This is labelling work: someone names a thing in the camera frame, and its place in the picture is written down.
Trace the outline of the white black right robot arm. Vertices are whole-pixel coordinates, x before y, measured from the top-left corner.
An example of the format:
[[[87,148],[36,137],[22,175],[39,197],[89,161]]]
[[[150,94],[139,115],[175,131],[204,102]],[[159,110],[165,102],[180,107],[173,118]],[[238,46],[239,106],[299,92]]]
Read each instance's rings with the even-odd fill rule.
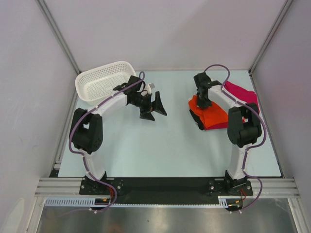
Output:
[[[223,190],[235,195],[246,186],[248,151],[262,134],[258,105],[229,94],[219,81],[212,81],[204,72],[195,75],[194,82],[196,95],[189,100],[189,107],[199,129],[227,129],[232,153]]]

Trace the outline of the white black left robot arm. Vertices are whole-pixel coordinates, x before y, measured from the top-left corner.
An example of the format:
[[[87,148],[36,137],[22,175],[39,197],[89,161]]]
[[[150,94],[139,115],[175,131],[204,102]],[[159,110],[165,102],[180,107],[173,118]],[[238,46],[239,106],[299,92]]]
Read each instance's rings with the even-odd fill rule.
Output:
[[[107,181],[102,179],[105,168],[96,152],[103,143],[103,123],[112,113],[127,105],[139,108],[139,118],[155,121],[152,112],[166,116],[160,92],[151,93],[152,84],[144,77],[130,76],[128,82],[119,84],[111,94],[91,109],[75,110],[69,133],[69,150],[82,157],[86,176],[92,179],[90,188],[97,194],[107,190]]]

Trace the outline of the orange t shirt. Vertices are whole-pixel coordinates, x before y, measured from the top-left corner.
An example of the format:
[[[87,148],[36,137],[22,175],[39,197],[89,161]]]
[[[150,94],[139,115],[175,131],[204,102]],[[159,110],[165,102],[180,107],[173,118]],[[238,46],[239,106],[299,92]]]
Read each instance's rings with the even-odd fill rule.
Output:
[[[197,106],[197,96],[194,95],[188,101],[189,108],[200,117],[204,127],[209,127],[215,124],[228,123],[228,114],[215,102],[207,109],[201,109]]]

